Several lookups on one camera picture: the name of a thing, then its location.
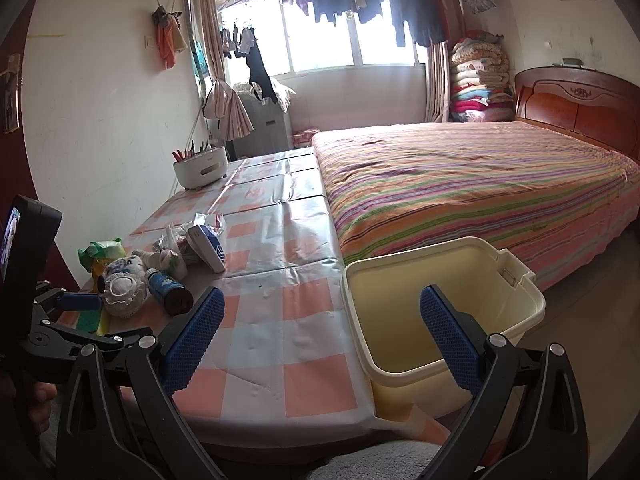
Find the blue rubber grip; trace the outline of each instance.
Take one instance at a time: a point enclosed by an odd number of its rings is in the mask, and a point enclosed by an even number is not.
[[[224,294],[213,288],[164,357],[162,388],[169,397],[187,387],[224,315]]]
[[[62,310],[100,310],[102,298],[98,294],[65,292],[56,300],[56,307]]]
[[[476,396],[482,388],[480,355],[456,319],[456,315],[462,313],[454,312],[455,309],[436,286],[424,288],[420,295],[420,316],[436,341],[456,384]]]

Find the stacked quilt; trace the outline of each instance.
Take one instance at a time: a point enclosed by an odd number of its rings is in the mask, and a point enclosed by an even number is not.
[[[453,118],[462,123],[511,121],[513,93],[502,38],[489,33],[471,36],[461,38],[450,56]]]

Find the green package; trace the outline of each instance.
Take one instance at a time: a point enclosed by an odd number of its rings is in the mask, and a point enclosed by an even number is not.
[[[94,260],[117,260],[118,258],[124,258],[127,253],[122,248],[120,238],[109,240],[108,242],[91,242],[89,246],[81,251],[78,249],[78,259],[80,265],[82,265],[87,272],[91,272]]]

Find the wooden headboard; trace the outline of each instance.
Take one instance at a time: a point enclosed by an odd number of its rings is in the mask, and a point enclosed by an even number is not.
[[[516,117],[640,159],[640,88],[602,72],[544,66],[516,75]]]

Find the striped bedsheet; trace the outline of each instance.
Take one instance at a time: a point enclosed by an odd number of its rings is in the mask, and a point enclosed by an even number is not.
[[[604,250],[640,205],[631,159],[522,122],[323,132],[313,146],[345,264],[478,236],[547,288]]]

